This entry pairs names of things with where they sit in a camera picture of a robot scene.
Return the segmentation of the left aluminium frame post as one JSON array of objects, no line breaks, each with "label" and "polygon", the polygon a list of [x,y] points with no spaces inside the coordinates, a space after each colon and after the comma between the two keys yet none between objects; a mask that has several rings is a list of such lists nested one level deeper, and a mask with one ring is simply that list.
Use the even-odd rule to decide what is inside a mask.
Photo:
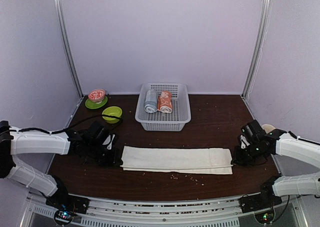
[{"label": "left aluminium frame post", "polygon": [[74,59],[73,59],[73,55],[72,55],[72,51],[71,51],[70,41],[68,38],[67,27],[66,27],[66,22],[65,22],[65,18],[64,18],[64,12],[63,12],[62,0],[53,0],[53,1],[54,1],[55,9],[56,9],[57,19],[58,19],[62,43],[63,43],[63,49],[64,49],[64,53],[66,56],[67,65],[70,70],[71,79],[74,83],[78,97],[83,98],[84,94],[83,94],[83,91],[82,91],[82,88],[80,85],[79,77],[77,74],[77,70],[75,67],[75,63],[74,63]]}]

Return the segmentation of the green plastic plate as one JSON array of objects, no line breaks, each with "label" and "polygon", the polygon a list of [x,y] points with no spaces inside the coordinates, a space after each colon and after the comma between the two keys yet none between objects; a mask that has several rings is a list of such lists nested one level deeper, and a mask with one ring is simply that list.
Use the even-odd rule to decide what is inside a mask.
[{"label": "green plastic plate", "polygon": [[104,99],[100,102],[93,102],[89,98],[85,101],[85,107],[90,110],[96,110],[105,106],[108,102],[108,97],[105,96]]}]

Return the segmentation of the right aluminium frame post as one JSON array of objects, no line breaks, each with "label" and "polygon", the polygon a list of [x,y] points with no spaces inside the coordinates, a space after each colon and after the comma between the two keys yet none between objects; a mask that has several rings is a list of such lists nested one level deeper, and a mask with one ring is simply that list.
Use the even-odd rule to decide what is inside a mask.
[{"label": "right aluminium frame post", "polygon": [[259,27],[258,27],[256,41],[255,41],[255,46],[254,46],[252,58],[250,61],[249,71],[248,71],[243,92],[241,95],[245,101],[249,100],[250,93],[252,92],[254,81],[256,79],[258,67],[260,64],[260,59],[262,56],[263,43],[267,34],[271,5],[272,5],[272,0],[263,0],[262,2],[260,21],[259,21]]}]

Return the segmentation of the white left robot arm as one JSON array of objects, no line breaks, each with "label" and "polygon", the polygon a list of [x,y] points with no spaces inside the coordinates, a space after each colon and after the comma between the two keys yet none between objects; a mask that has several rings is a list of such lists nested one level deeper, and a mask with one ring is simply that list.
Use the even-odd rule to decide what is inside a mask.
[{"label": "white left robot arm", "polygon": [[33,168],[18,155],[77,155],[90,158],[100,166],[114,166],[121,162],[115,148],[117,140],[118,136],[98,121],[80,131],[72,128],[47,131],[35,127],[19,129],[3,120],[0,123],[0,177],[36,189],[61,209],[67,209],[72,205],[72,198],[63,181]]}]

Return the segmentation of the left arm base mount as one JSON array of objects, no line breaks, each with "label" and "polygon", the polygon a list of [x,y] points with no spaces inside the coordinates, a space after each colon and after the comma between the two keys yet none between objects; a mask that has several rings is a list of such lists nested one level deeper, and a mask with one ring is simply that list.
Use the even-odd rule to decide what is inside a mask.
[{"label": "left arm base mount", "polygon": [[54,207],[57,211],[53,215],[53,220],[58,226],[69,225],[78,214],[86,214],[90,200],[86,197],[70,195],[63,181],[53,176],[57,184],[57,191],[52,196],[43,196],[46,205]]}]

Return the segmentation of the green plastic bowl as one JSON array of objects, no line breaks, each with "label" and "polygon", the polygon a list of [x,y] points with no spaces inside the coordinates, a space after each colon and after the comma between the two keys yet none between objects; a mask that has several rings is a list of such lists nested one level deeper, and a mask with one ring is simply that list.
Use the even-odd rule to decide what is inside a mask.
[{"label": "green plastic bowl", "polygon": [[122,118],[123,111],[118,106],[110,106],[102,111],[102,118],[109,124],[118,123]]}]

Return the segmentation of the cream patterned cup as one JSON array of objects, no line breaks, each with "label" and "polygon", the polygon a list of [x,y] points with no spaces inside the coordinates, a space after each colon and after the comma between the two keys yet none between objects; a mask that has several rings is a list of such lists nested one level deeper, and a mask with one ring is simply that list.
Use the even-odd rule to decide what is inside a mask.
[{"label": "cream patterned cup", "polygon": [[273,125],[271,124],[263,124],[262,129],[268,134],[270,132],[272,132],[274,129],[276,129]]}]

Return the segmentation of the white perforated plastic basket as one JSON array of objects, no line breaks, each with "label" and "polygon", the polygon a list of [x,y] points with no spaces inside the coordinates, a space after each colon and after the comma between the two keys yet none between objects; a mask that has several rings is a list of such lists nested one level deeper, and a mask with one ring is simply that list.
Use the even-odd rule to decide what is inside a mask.
[{"label": "white perforated plastic basket", "polygon": [[[172,113],[145,111],[147,92],[154,90],[158,95],[163,91],[172,94]],[[188,89],[181,83],[145,83],[141,86],[135,111],[135,120],[146,131],[179,132],[191,120],[191,108]]]}]

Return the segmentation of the red white patterned bowl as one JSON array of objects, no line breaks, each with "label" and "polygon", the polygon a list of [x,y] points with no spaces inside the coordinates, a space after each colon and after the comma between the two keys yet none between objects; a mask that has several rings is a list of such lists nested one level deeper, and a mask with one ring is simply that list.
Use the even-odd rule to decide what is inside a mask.
[{"label": "red white patterned bowl", "polygon": [[94,89],[89,93],[88,98],[95,103],[99,103],[105,96],[106,91],[104,89]]}]

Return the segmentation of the cream white towel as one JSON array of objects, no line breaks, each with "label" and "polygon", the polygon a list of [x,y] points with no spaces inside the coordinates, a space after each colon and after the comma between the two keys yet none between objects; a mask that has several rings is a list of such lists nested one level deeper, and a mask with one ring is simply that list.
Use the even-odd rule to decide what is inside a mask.
[{"label": "cream white towel", "polygon": [[121,167],[126,171],[231,175],[227,148],[139,148],[125,146]]}]

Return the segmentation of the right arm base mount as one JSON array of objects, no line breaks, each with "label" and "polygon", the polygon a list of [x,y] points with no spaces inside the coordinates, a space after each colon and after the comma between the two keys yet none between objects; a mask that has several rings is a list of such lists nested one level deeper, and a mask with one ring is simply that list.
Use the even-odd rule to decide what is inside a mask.
[{"label": "right arm base mount", "polygon": [[279,176],[272,176],[260,186],[260,193],[245,194],[239,199],[243,214],[254,213],[255,220],[262,225],[271,224],[276,219],[275,206],[282,203],[282,198],[275,196],[273,184]]}]

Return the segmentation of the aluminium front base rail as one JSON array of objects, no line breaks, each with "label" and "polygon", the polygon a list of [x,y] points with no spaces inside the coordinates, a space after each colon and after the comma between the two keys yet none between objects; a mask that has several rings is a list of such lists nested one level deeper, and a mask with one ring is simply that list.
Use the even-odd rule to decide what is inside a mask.
[{"label": "aluminium front base rail", "polygon": [[258,210],[241,196],[186,201],[129,201],[74,196],[74,209],[58,211],[35,191],[24,203],[20,227],[309,227],[301,197]]}]

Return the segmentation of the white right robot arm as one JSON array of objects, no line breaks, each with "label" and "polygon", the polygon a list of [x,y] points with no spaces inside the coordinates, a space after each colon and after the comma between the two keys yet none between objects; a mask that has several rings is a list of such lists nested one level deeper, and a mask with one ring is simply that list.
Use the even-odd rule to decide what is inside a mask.
[{"label": "white right robot arm", "polygon": [[[273,128],[267,132],[254,119],[241,127],[238,145],[234,148],[231,163],[238,166],[253,166],[260,157],[278,155],[296,159],[320,167],[320,144],[303,139],[291,131]],[[320,195],[320,173],[296,176],[277,176],[261,186],[256,197],[259,207],[268,207],[276,197],[291,195]]]}]

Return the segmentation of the orange bunny pattern towel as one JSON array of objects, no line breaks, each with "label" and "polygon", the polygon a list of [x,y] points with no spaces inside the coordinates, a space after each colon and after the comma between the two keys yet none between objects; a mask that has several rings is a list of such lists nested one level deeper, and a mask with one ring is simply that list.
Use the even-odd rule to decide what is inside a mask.
[{"label": "orange bunny pattern towel", "polygon": [[157,110],[161,113],[171,114],[173,112],[172,94],[165,90],[158,96]]}]

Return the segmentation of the rolled light blue towel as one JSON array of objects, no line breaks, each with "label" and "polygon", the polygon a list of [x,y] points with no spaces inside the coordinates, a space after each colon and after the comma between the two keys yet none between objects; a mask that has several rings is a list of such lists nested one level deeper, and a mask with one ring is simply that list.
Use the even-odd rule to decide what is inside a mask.
[{"label": "rolled light blue towel", "polygon": [[146,92],[144,110],[148,114],[153,114],[158,110],[158,94],[154,89],[150,89]]}]

